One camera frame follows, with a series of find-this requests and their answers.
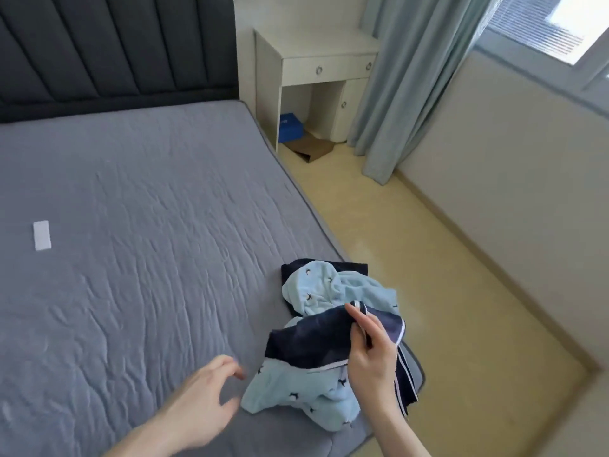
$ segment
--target beige tile floor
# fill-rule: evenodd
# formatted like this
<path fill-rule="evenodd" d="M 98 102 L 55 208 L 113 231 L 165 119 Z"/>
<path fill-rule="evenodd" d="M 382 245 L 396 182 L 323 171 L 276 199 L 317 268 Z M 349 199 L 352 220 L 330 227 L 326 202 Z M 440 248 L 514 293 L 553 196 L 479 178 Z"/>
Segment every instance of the beige tile floor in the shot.
<path fill-rule="evenodd" d="M 428 381 L 410 424 L 434 457 L 525 455 L 588 375 L 399 179 L 361 175 L 345 145 L 279 154 L 355 261 L 397 289 Z M 370 441 L 357 457 L 380 456 Z"/>

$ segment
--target curtain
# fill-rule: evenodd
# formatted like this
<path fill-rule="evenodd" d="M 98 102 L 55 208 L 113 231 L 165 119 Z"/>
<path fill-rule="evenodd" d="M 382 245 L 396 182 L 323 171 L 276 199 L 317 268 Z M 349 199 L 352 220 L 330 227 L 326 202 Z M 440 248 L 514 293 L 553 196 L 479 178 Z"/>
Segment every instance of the curtain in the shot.
<path fill-rule="evenodd" d="M 413 151 L 463 59 L 501 0 L 368 0 L 362 29 L 381 50 L 347 144 L 385 184 Z"/>

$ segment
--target window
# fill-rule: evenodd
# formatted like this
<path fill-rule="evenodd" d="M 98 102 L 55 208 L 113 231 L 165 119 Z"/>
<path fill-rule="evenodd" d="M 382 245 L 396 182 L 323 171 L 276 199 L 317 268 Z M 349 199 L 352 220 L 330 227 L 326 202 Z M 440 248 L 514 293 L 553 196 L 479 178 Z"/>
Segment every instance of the window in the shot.
<path fill-rule="evenodd" d="M 502 0 L 479 47 L 609 113 L 609 0 Z"/>

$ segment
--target gray mattress cover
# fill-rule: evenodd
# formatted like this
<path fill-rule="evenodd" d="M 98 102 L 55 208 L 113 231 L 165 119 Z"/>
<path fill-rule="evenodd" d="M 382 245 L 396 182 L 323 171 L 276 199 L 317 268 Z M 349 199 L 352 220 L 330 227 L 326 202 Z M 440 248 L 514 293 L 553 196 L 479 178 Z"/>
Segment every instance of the gray mattress cover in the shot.
<path fill-rule="evenodd" d="M 341 255 L 243 103 L 2 125 L 0 454 L 99 455 L 217 354 L 251 377 L 290 319 L 280 265 Z M 276 407 L 189 454 L 344 456 L 368 435 Z"/>

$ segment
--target upholstered headboard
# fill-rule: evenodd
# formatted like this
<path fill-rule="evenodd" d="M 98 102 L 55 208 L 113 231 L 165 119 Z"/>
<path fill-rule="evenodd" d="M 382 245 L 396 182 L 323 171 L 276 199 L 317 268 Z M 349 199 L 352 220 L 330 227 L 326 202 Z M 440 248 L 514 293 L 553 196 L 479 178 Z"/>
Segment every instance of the upholstered headboard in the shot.
<path fill-rule="evenodd" d="M 232 0 L 0 0 L 0 122 L 239 97 Z"/>

